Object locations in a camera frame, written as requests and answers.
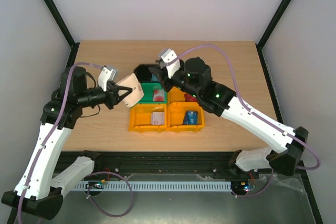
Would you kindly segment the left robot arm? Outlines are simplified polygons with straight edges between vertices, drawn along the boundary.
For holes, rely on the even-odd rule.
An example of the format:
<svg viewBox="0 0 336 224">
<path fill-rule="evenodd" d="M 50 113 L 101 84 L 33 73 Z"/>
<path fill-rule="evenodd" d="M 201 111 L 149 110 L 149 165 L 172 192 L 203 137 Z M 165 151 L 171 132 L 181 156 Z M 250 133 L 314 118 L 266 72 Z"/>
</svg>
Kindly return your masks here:
<svg viewBox="0 0 336 224">
<path fill-rule="evenodd" d="M 27 168 L 15 189 L 1 198 L 3 204 L 17 209 L 18 223 L 23 222 L 23 213 L 39 220 L 52 220 L 64 198 L 82 179 L 107 173 L 101 168 L 99 153 L 83 151 L 63 172 L 53 175 L 61 150 L 83 109 L 103 104 L 112 110 L 120 102 L 131 107 L 143 97 L 136 75 L 132 73 L 115 82 L 118 71 L 112 66 L 93 65 L 100 74 L 89 88 L 90 73 L 85 66 L 86 62 L 76 63 L 62 73 L 59 88 L 43 108 L 38 140 Z"/>
</svg>

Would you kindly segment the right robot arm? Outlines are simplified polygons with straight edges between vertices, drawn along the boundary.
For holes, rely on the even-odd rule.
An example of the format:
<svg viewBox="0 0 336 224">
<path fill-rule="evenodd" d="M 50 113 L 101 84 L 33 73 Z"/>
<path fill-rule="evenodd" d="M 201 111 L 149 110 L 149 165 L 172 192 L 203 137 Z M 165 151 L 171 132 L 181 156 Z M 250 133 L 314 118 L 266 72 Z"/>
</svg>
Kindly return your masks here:
<svg viewBox="0 0 336 224">
<path fill-rule="evenodd" d="M 173 87 L 195 97 L 206 112 L 230 120 L 263 140 L 268 146 L 252 151 L 238 150 L 230 159 L 229 172 L 239 178 L 255 169 L 271 168 L 276 173 L 292 176 L 298 168 L 308 130 L 286 126 L 264 115 L 240 100 L 238 93 L 213 81 L 211 68 L 201 58 L 179 60 L 173 66 L 163 61 L 149 67 L 161 87 Z"/>
</svg>

